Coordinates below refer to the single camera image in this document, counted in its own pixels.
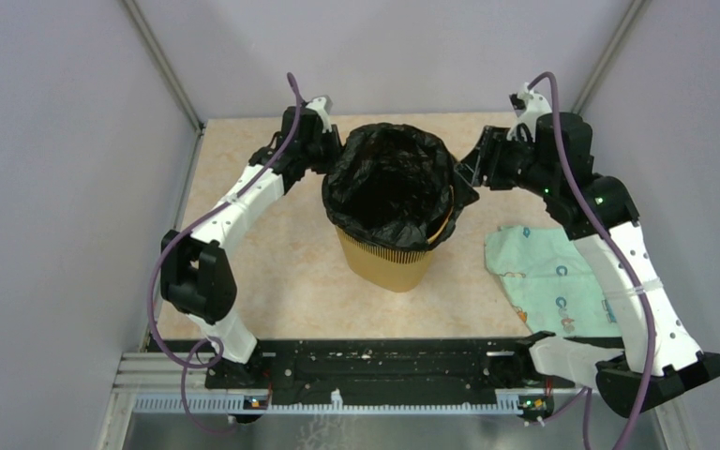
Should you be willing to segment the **black plastic trash bag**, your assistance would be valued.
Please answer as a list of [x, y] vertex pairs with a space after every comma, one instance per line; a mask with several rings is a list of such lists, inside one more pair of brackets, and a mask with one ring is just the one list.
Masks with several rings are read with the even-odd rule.
[[443, 140], [407, 124], [376, 123], [348, 135], [322, 180], [329, 221], [358, 241], [429, 251], [454, 232], [478, 192]]

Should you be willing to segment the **yellow ribbed trash bin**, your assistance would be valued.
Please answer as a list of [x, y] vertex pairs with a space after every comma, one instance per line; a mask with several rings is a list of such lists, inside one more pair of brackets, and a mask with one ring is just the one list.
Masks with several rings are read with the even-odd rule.
[[[374, 210], [384, 218], [398, 218], [396, 203], [405, 208], [418, 203], [419, 194], [409, 189], [398, 192], [383, 188], [379, 193], [369, 189], [359, 199], [366, 202], [364, 212]], [[336, 227], [337, 239], [350, 269], [360, 278], [387, 291], [405, 293], [415, 288], [425, 276], [432, 260], [431, 250], [387, 248], [363, 242]]]

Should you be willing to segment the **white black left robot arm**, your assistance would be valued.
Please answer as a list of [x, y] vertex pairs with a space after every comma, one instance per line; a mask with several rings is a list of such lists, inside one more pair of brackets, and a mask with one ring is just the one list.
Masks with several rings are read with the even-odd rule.
[[326, 173], [341, 151], [331, 100], [315, 97], [288, 108], [271, 144], [256, 151], [234, 186], [189, 231], [170, 231], [161, 243], [161, 297], [198, 325], [228, 376], [251, 387], [263, 375], [252, 355], [257, 339], [234, 304], [237, 285], [229, 257], [256, 220], [307, 172]]

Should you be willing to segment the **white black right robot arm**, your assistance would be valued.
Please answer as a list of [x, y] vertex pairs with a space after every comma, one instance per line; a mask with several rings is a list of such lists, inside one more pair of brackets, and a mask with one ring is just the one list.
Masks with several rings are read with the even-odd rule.
[[515, 379], [590, 387], [625, 417], [719, 378], [720, 354], [702, 350], [685, 330], [653, 268], [630, 193], [594, 170], [592, 143], [592, 127], [579, 115], [553, 121], [543, 114], [531, 125], [484, 127], [457, 171], [476, 188], [540, 196], [591, 267], [620, 329], [617, 348], [547, 331], [527, 337], [512, 361]]

